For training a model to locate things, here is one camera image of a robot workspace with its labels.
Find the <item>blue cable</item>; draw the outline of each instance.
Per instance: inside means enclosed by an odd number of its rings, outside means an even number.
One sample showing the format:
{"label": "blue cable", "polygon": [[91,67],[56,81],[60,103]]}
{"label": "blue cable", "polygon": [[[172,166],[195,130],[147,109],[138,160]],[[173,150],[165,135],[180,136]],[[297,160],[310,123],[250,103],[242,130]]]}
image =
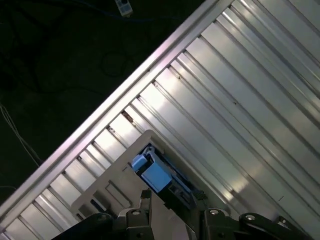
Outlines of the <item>blue cable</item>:
{"label": "blue cable", "polygon": [[89,8],[92,8],[102,14],[104,14],[105,16],[108,16],[108,17],[111,17],[111,18],[114,18],[114,19],[118,19],[118,20],[121,20],[121,21],[124,21],[124,22],[133,22],[133,23],[146,23],[146,22],[153,22],[155,20],[158,20],[158,19],[173,19],[173,20],[179,20],[180,18],[179,17],[175,17],[175,16],[160,16],[160,17],[157,17],[157,18],[143,18],[143,19],[136,19],[136,18],[128,18],[128,17],[122,17],[122,16],[118,16],[112,12],[108,12],[108,11],[104,11],[98,7],[96,7],[95,5],[92,5],[86,1],[82,1],[82,0],[71,0],[72,2],[75,2],[75,3],[79,3],[79,4],[83,4],[83,5],[86,5],[88,6]]}

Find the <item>dark floor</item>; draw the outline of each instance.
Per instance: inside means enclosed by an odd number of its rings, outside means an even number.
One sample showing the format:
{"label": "dark floor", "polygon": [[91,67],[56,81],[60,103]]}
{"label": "dark floor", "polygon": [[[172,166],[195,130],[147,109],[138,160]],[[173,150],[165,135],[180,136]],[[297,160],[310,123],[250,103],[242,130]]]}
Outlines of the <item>dark floor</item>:
{"label": "dark floor", "polygon": [[[0,77],[0,103],[43,161],[203,2],[130,0],[130,19],[148,20],[131,22],[62,5],[72,0],[46,1],[16,0],[8,14],[0,0],[0,71],[14,77]],[[87,2],[119,16],[114,0]],[[19,7],[43,25],[30,23]],[[18,188],[37,166],[2,115],[0,136],[0,186]],[[13,191],[0,187],[0,203]]]}

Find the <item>blue plastic part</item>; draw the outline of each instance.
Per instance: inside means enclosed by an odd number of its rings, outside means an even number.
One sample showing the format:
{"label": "blue plastic part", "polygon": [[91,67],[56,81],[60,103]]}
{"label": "blue plastic part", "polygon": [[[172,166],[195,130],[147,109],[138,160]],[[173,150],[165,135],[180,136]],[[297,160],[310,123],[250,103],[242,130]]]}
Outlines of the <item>blue plastic part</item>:
{"label": "blue plastic part", "polygon": [[154,162],[147,170],[141,174],[141,177],[159,193],[167,184],[171,182],[171,176],[167,174],[161,166]]}
{"label": "blue plastic part", "polygon": [[155,148],[152,145],[148,145],[141,154],[133,159],[132,168],[137,172],[148,161],[152,161],[150,166],[141,173],[141,178],[146,181],[156,193],[159,193],[169,183],[179,185],[180,187],[177,186],[179,189],[191,193],[192,190],[181,181],[181,178],[188,181],[185,176],[170,163],[170,160],[167,159],[166,156],[161,157],[163,157],[169,165],[160,159],[155,153]]}
{"label": "blue plastic part", "polygon": [[144,164],[147,163],[147,159],[143,155],[137,155],[132,161],[132,169],[137,172]]}

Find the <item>white cable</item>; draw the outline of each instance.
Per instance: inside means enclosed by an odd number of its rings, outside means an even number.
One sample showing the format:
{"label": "white cable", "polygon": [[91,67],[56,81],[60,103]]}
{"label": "white cable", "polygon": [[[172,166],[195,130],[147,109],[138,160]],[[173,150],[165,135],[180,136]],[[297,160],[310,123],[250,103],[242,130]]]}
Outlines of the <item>white cable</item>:
{"label": "white cable", "polygon": [[18,129],[14,123],[14,121],[12,120],[10,114],[8,113],[7,109],[5,106],[3,106],[0,103],[0,110],[1,113],[4,117],[4,120],[6,121],[6,123],[9,125],[9,127],[13,130],[14,134],[16,135],[16,137],[19,139],[20,143],[22,144],[23,148],[25,149],[25,151],[28,153],[28,155],[31,157],[31,159],[34,161],[34,163],[39,167],[39,163],[34,159],[34,156],[41,161],[40,157],[38,156],[38,154],[36,153],[36,151],[23,139],[23,137],[21,137],[21,135],[18,132]]}
{"label": "white cable", "polygon": [[17,188],[14,187],[14,186],[0,186],[0,189],[14,189],[14,190],[17,190]]}
{"label": "white cable", "polygon": [[40,159],[40,157],[38,156],[38,154],[36,153],[36,151],[21,137],[21,135],[20,135],[20,133],[18,132],[18,129],[17,129],[14,121],[12,120],[11,116],[9,115],[8,110],[6,109],[6,107],[2,105],[2,108],[3,108],[3,110],[4,110],[4,112],[2,112],[2,115],[4,116],[6,122],[9,124],[9,126],[10,126],[11,129],[13,130],[14,134],[15,134],[19,139],[21,139],[21,140],[24,142],[24,144],[25,144],[25,145],[31,150],[31,152],[35,155],[35,157],[41,161],[41,159]]}

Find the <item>power strip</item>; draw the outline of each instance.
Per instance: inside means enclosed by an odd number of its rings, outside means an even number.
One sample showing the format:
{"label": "power strip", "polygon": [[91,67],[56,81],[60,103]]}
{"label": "power strip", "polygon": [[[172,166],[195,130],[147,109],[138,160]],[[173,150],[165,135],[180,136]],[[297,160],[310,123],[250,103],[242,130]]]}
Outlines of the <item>power strip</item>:
{"label": "power strip", "polygon": [[129,0],[115,0],[115,3],[118,6],[122,17],[128,18],[134,12]]}

